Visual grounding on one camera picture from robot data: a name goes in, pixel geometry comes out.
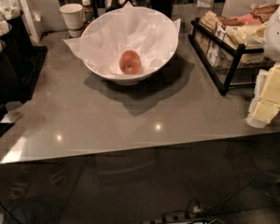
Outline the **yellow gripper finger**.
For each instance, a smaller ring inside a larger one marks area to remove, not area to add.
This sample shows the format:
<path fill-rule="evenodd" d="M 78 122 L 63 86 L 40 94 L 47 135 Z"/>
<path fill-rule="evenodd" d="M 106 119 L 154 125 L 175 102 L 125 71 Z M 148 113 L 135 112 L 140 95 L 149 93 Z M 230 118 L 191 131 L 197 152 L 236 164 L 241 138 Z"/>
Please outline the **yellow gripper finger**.
<path fill-rule="evenodd" d="M 280 63 L 268 71 L 260 98 L 280 105 Z"/>
<path fill-rule="evenodd" d="M 279 113 L 280 107 L 267 101 L 252 100 L 248 108 L 246 123 L 255 128 L 264 128 Z"/>

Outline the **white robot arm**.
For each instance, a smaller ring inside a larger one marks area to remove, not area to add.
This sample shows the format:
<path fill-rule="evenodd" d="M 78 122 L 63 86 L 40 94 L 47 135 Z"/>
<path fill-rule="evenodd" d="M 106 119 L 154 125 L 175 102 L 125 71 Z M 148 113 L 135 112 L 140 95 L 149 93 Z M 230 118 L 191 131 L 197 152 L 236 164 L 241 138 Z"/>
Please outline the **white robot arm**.
<path fill-rule="evenodd" d="M 264 54 L 274 61 L 268 71 L 259 70 L 246 123 L 255 128 L 270 124 L 280 111 L 280 0 L 264 31 Z"/>

